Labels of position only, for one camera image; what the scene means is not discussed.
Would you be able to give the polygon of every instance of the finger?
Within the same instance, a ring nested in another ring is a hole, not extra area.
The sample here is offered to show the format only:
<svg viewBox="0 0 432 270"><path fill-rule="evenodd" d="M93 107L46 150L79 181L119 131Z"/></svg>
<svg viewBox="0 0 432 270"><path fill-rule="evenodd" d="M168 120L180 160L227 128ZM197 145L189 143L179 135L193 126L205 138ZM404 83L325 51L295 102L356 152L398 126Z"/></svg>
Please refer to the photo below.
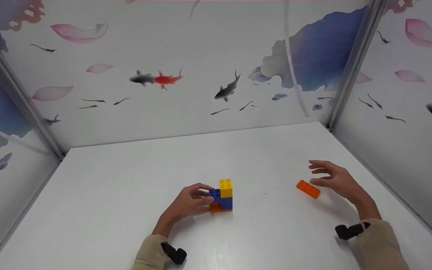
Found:
<svg viewBox="0 0 432 270"><path fill-rule="evenodd" d="M336 164L333 164L331 161L327 161L327 160L314 160L314 159L312 159L309 161L309 163L316 165L316 166L319 166L317 168L324 167L324 168L329 169L331 171L338 170L339 168L341 168L341 167L337 166Z"/></svg>
<svg viewBox="0 0 432 270"><path fill-rule="evenodd" d="M208 186L207 184L203 184L203 183L195 183L192 184L191 186L187 186L187 188L189 189L190 192L199 190L199 189L214 189L212 186Z"/></svg>
<svg viewBox="0 0 432 270"><path fill-rule="evenodd" d="M325 168L325 167L324 166L319 166L319 165L313 165L313 164L311 164L311 165L308 166L308 168L310 168L310 169L319 169L319 168Z"/></svg>
<svg viewBox="0 0 432 270"><path fill-rule="evenodd" d="M315 169L314 171L311 171L312 174L318 174L318 173L327 173L327 174L331 174L331 171L329 171L326 168L319 168L319 169Z"/></svg>
<svg viewBox="0 0 432 270"><path fill-rule="evenodd" d="M199 207L199 206L203 206L203 205L208 205L208 204L212 203L214 200L215 199L213 197L209 196L209 197L194 199L192 201L192 203L194 204L195 207Z"/></svg>
<svg viewBox="0 0 432 270"><path fill-rule="evenodd" d="M191 192L192 196L201 196L201 197L208 197L209 193L204 190L195 190Z"/></svg>
<svg viewBox="0 0 432 270"><path fill-rule="evenodd" d="M209 207L208 206L198 206L197 208L196 208L196 211L197 212L209 212Z"/></svg>
<svg viewBox="0 0 432 270"><path fill-rule="evenodd" d="M309 183L315 185L315 186L322 186L324 188L328 188L331 180L326 178L311 178Z"/></svg>

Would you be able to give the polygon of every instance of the red goldfish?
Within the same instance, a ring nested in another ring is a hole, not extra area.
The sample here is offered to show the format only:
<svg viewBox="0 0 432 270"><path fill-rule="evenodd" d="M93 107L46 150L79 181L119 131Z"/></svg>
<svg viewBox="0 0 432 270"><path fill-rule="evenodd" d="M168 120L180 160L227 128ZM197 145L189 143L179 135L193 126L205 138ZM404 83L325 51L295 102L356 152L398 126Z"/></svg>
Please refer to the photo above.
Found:
<svg viewBox="0 0 432 270"><path fill-rule="evenodd" d="M174 84L175 82L179 81L183 76L181 75L181 70L180 69L180 74L177 77L173 77L173 76L164 76L163 73L161 72L161 70L159 71L159 76L154 78L154 82L157 84L161 84L161 89L166 89L165 84Z"/></svg>

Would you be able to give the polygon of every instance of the right hand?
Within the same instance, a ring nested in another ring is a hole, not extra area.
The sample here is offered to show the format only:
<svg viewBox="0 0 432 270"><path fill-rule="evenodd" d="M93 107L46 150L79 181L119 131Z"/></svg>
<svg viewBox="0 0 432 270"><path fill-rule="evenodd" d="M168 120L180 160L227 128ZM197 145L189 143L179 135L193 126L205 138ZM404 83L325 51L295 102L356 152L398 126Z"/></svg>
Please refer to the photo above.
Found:
<svg viewBox="0 0 432 270"><path fill-rule="evenodd" d="M312 178L311 184L331 188L353 204L369 196L345 168L323 160L310 160L309 163L313 174L329 174L329 176Z"/></svg>

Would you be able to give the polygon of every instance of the pink petal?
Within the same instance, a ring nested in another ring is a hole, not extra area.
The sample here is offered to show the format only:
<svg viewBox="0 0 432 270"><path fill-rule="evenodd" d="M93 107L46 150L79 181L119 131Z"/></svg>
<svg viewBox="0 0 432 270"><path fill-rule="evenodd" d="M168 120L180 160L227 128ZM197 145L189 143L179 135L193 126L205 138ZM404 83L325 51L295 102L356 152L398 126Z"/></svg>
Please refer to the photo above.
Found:
<svg viewBox="0 0 432 270"><path fill-rule="evenodd" d="M108 64L94 64L91 67L88 67L86 72L100 74L100 73L107 71L108 69L110 69L112 67L113 67L112 65L108 65Z"/></svg>
<svg viewBox="0 0 432 270"><path fill-rule="evenodd" d="M403 82L425 82L419 74L411 70L399 70L396 71L395 74Z"/></svg>
<svg viewBox="0 0 432 270"><path fill-rule="evenodd" d="M432 48L432 28L426 22L407 19L405 31L412 43L421 47Z"/></svg>
<svg viewBox="0 0 432 270"><path fill-rule="evenodd" d="M31 97L37 101L55 101L63 98L67 95L74 87L43 87L36 91L36 94Z"/></svg>
<svg viewBox="0 0 432 270"><path fill-rule="evenodd" d="M367 77L363 72L359 72L358 73L358 77L356 77L356 82L357 84L363 84L363 83L367 83L367 82L371 82L372 79L370 77Z"/></svg>
<svg viewBox="0 0 432 270"><path fill-rule="evenodd" d="M80 29L70 24L55 24L51 28L67 41L85 44L102 37L108 29L107 24L96 24L94 29Z"/></svg>

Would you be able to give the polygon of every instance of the tabletop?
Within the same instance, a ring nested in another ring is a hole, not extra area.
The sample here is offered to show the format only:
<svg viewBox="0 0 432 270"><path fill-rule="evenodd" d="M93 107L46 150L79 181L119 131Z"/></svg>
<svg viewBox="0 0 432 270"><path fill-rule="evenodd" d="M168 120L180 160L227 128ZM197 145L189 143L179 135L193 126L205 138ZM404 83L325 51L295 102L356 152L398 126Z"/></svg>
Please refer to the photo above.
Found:
<svg viewBox="0 0 432 270"><path fill-rule="evenodd" d="M309 159L347 168L410 268L432 269L432 232L320 123L300 123L71 149L1 251L0 270L128 270L181 188L227 178L233 212L189 217L171 233L188 254L182 269L360 269L357 243L334 231L358 222L355 208L329 189L313 199L295 188L312 177Z"/></svg>

